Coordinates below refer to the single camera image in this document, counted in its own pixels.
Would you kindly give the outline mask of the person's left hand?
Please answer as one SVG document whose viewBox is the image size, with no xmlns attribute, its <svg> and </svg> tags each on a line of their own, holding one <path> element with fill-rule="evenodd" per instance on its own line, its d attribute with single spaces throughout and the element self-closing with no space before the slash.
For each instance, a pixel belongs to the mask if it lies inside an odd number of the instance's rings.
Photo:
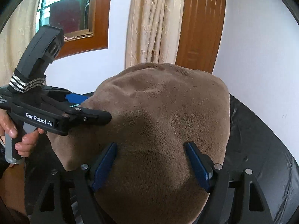
<svg viewBox="0 0 299 224">
<path fill-rule="evenodd" d="M 36 146 L 39 136 L 45 131 L 41 128 L 37 128 L 32 133 L 28 133 L 22 137 L 22 140 L 15 145 L 15 149 L 22 157 L 28 157 L 31 151 Z M 13 121 L 10 119 L 6 110 L 1 109 L 1 136 L 7 133 L 11 138 L 15 139 L 18 135 L 18 131 Z"/>
</svg>

